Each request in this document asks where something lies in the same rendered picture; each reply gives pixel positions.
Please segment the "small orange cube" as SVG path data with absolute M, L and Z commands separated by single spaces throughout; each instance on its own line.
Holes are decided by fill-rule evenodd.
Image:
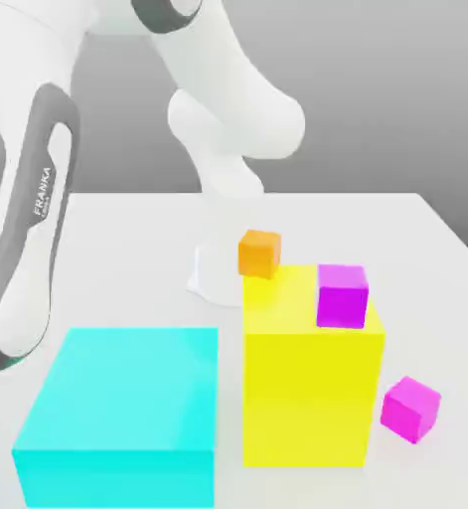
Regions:
M 238 272 L 271 279 L 280 263 L 281 235 L 247 230 L 238 244 Z

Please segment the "small magenta cube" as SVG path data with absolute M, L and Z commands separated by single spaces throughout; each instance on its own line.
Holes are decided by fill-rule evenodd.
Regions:
M 441 394 L 405 376 L 385 394 L 381 424 L 417 444 L 435 425 Z
M 317 265 L 318 327 L 363 329 L 369 284 L 361 265 Z

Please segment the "large yellow box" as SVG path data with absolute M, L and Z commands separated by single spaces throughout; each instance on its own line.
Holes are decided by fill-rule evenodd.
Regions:
M 386 333 L 374 305 L 361 329 L 316 324 L 314 265 L 242 285 L 242 462 L 361 467 Z

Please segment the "large cyan box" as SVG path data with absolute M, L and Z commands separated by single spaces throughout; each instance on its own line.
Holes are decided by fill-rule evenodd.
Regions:
M 219 333 L 67 334 L 13 444 L 29 509 L 215 504 Z

